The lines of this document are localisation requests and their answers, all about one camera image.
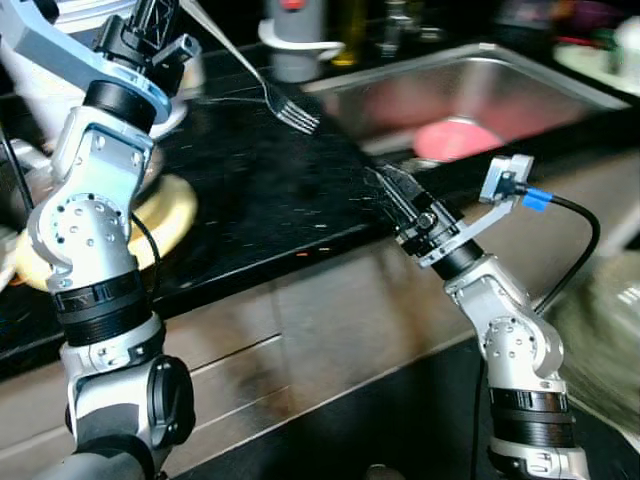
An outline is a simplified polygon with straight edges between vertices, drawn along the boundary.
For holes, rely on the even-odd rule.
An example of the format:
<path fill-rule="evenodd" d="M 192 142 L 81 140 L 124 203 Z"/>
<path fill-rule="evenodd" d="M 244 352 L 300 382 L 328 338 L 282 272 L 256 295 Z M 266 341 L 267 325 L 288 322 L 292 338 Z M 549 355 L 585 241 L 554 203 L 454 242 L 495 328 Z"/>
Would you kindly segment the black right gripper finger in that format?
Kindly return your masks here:
<path fill-rule="evenodd" d="M 393 204 L 403 212 L 426 212 L 433 205 L 433 197 L 424 191 L 411 174 L 396 165 L 385 165 L 385 184 Z"/>
<path fill-rule="evenodd" d="M 369 168 L 369 173 L 372 175 L 372 184 L 379 188 L 381 207 L 396 225 L 396 229 L 412 227 L 413 206 L 412 204 L 407 204 L 396 179 L 390 177 L 379 168 Z"/>

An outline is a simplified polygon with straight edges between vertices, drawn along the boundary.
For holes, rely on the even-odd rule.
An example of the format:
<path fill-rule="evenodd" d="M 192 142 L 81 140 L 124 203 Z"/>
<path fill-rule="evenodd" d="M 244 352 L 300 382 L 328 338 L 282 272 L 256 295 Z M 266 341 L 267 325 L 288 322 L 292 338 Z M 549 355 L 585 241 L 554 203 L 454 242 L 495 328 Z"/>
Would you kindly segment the steel fork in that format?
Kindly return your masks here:
<path fill-rule="evenodd" d="M 303 110 L 297 102 L 289 99 L 289 97 L 284 95 L 284 93 L 280 91 L 278 87 L 274 86 L 274 84 L 266 81 L 259 72 L 259 69 L 257 69 L 255 65 L 253 65 L 251 61 L 237 49 L 236 45 L 234 45 L 227 35 L 221 31 L 218 24 L 214 22 L 214 19 L 212 19 L 210 15 L 207 14 L 200 5 L 198 5 L 196 0 L 178 1 L 180 8 L 182 8 L 188 15 L 191 15 L 192 19 L 195 20 L 197 24 L 204 27 L 206 31 L 209 32 L 210 35 L 214 37 L 215 40 L 218 41 L 219 44 L 223 46 L 224 49 L 227 50 L 229 54 L 232 55 L 233 58 L 236 59 L 253 78 L 256 79 L 257 82 L 259 82 L 262 96 L 264 96 L 264 102 L 268 105 L 268 109 L 273 113 L 275 118 L 279 120 L 279 122 L 282 122 L 285 125 L 288 125 L 288 127 L 293 128 L 294 131 L 298 131 L 303 134 L 312 134 L 316 131 L 317 127 L 319 127 L 320 120 L 317 119 L 315 115 Z"/>

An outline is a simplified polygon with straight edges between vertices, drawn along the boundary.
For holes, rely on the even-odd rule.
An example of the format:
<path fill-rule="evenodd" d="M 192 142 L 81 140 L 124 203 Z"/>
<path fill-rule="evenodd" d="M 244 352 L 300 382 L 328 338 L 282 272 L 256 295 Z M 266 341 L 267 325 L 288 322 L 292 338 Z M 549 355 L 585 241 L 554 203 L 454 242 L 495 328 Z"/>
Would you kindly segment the pink bowl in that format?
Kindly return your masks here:
<path fill-rule="evenodd" d="M 434 163 L 453 163 L 502 146 L 498 134 L 462 120 L 439 120 L 422 125 L 413 133 L 411 147 L 417 157 Z"/>

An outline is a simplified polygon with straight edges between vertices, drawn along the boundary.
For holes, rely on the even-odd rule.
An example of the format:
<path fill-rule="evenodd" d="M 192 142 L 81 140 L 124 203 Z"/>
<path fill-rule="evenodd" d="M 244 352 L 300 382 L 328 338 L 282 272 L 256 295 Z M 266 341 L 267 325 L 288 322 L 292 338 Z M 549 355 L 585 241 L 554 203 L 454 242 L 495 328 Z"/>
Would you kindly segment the stainless steel sink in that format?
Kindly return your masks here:
<path fill-rule="evenodd" d="M 470 44 L 302 90 L 370 156 L 412 154 L 422 125 L 457 119 L 498 134 L 503 145 L 626 108 L 626 102 L 495 44 Z"/>

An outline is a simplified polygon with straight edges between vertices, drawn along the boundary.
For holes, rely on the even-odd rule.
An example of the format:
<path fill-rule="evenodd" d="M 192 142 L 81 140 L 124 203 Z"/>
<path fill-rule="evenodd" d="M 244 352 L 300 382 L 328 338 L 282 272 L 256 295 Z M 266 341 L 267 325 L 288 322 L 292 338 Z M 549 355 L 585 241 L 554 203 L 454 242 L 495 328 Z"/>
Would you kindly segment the grey electric kettle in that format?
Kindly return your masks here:
<path fill-rule="evenodd" d="M 326 5 L 328 0 L 265 0 L 259 37 L 271 49 L 276 81 L 312 81 L 320 76 L 320 64 L 344 46 L 326 38 Z"/>

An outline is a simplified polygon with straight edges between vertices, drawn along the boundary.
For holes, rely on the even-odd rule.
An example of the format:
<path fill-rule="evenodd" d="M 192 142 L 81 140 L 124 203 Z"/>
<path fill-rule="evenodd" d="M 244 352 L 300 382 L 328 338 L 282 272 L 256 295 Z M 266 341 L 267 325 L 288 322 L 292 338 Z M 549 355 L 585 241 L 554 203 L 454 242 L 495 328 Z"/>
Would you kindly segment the chrome faucet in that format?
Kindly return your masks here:
<path fill-rule="evenodd" d="M 394 51 L 403 45 L 408 36 L 419 31 L 422 0 L 383 0 L 383 33 L 378 46 Z"/>

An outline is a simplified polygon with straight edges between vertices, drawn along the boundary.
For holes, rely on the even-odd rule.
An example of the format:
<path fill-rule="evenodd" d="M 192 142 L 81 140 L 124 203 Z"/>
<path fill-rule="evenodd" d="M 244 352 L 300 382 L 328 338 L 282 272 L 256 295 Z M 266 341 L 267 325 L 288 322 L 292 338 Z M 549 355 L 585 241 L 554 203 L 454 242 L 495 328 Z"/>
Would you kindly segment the yellow plate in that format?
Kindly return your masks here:
<path fill-rule="evenodd" d="M 193 188 L 178 175 L 161 175 L 157 183 L 159 187 L 148 200 L 134 209 L 134 214 L 150 230 L 159 248 L 160 259 L 164 259 L 191 229 L 198 202 Z M 26 230 L 19 234 L 17 241 L 14 252 L 15 275 L 37 291 L 49 291 L 46 280 L 51 275 L 50 265 L 33 251 Z"/>

